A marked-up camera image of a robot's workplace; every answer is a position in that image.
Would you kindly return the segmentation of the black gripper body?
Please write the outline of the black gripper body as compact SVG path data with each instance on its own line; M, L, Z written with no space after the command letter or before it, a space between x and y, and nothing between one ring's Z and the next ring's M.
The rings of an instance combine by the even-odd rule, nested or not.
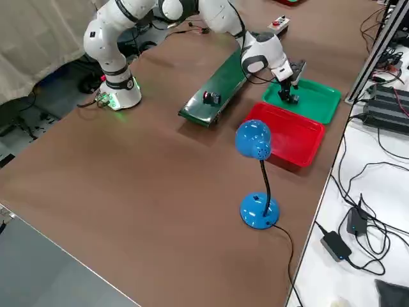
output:
M289 84L293 88L298 88L298 83L306 67L306 61L301 59L300 61L290 61L289 63L292 75L289 77Z

